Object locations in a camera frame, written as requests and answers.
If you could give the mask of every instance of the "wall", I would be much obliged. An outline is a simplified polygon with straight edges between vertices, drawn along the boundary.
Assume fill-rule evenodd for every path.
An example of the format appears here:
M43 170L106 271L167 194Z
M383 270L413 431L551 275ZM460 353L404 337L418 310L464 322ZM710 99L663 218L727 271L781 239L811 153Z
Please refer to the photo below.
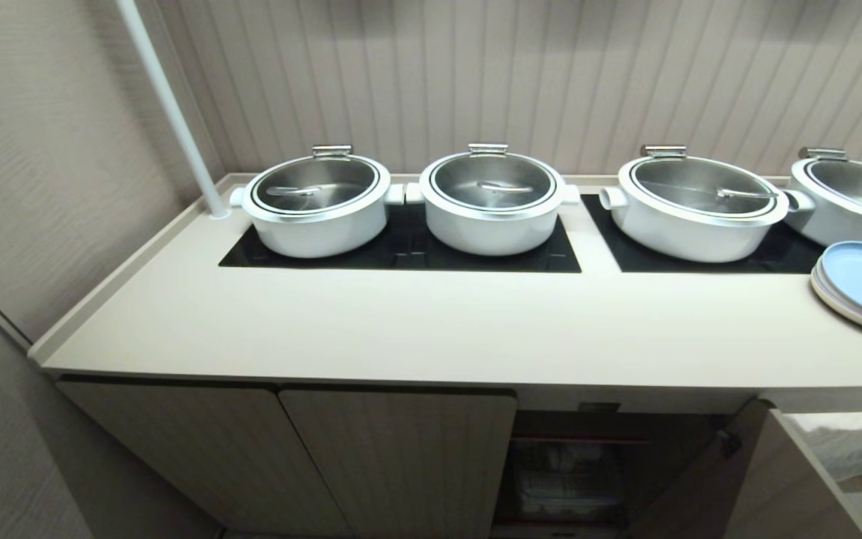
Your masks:
M473 141L585 174L642 143L862 158L862 0L158 3L229 171L322 142L408 173Z
M143 2L213 177L157 7ZM198 188L114 2L0 0L0 309L30 341Z
M212 539L217 531L0 333L0 537Z

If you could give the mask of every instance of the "striped wall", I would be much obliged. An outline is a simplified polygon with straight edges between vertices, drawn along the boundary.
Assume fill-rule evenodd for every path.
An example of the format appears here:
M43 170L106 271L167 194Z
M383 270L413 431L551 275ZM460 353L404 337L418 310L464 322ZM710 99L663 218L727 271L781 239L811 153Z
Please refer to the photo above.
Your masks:
M562 173L686 143L862 159L860 0L158 0L229 171L315 143L420 171L471 141Z

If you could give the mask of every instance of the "white cloth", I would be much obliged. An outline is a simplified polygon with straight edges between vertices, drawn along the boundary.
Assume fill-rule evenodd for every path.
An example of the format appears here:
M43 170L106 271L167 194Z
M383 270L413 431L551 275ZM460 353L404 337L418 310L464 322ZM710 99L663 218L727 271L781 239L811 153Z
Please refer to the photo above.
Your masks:
M835 480L862 475L862 412L788 413Z

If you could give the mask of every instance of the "open cabinet door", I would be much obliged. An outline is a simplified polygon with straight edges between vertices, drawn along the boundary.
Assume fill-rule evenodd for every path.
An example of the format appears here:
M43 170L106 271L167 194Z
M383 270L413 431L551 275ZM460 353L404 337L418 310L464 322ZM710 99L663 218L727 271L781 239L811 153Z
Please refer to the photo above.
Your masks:
M630 526L633 539L862 539L840 488L780 414L749 403Z

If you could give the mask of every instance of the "pot handle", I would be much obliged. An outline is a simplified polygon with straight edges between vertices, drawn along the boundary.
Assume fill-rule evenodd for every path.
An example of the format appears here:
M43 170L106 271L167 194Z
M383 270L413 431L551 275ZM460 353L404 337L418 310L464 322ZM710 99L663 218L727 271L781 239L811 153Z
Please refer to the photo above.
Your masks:
M805 213L813 211L815 204L813 203L813 198L809 195L805 195L800 191L794 191L793 189L784 189L784 195L787 195L787 198L790 199L790 208L787 208L788 213Z
M627 195L620 187L605 187L601 190L601 205L610 211L627 205Z
M392 183L384 193L384 204L389 206L404 205L404 184Z
M581 204L581 191L578 191L577 185L564 186L564 200L561 201L561 204L570 204L572 206Z
M248 193L248 189L245 187L236 187L235 191L232 191L232 195L228 198L228 203L232 208L240 208L242 207L242 202L245 199L245 195Z
M404 204L424 204L424 195L421 194L421 185L407 183L404 185Z

